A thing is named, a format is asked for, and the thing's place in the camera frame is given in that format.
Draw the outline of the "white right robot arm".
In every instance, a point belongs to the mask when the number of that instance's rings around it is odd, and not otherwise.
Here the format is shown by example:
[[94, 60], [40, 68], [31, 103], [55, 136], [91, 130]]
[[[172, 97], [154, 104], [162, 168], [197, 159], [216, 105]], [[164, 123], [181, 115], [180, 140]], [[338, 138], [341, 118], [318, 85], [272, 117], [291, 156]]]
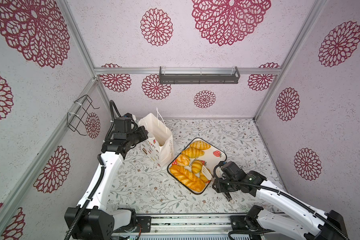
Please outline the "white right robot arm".
[[243, 217], [232, 217], [233, 235], [255, 235], [257, 239], [267, 233], [278, 233], [294, 240], [347, 240], [348, 234], [342, 215], [314, 208], [278, 188], [265, 176], [250, 171], [245, 173], [234, 162], [219, 162], [213, 170], [213, 189], [231, 200], [231, 193], [250, 194], [275, 206], [285, 216], [278, 216], [261, 206], [254, 205]]

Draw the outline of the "white paper gift bag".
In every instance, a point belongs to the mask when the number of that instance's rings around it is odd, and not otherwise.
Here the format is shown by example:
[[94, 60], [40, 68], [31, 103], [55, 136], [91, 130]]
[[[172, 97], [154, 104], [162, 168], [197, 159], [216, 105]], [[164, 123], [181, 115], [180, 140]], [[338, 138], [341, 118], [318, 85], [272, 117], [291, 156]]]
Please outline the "white paper gift bag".
[[148, 131], [148, 139], [141, 143], [140, 149], [158, 168], [163, 169], [174, 160], [173, 133], [158, 108], [156, 111], [155, 115], [150, 113], [138, 121], [138, 126]]

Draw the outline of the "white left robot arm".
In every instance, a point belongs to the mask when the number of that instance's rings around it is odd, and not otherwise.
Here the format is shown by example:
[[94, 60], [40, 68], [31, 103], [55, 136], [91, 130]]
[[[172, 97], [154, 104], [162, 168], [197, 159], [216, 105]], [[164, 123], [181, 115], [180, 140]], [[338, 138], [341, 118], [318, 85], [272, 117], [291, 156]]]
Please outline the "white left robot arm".
[[107, 213], [107, 194], [128, 151], [147, 140], [148, 131], [138, 126], [134, 115], [122, 116], [114, 101], [109, 105], [111, 126], [97, 156], [97, 170], [77, 206], [67, 208], [64, 216], [68, 226], [66, 240], [109, 240], [117, 230], [131, 232], [140, 226], [134, 209]]

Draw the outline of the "white slotted serving tongs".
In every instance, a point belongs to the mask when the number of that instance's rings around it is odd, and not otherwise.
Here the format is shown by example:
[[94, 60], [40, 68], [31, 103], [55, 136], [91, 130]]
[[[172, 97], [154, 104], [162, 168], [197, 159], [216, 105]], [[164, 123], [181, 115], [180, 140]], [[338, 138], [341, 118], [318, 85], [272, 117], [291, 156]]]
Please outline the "white slotted serving tongs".
[[202, 173], [208, 181], [211, 181], [213, 176], [211, 175], [210, 171], [207, 169], [206, 166], [202, 165]]

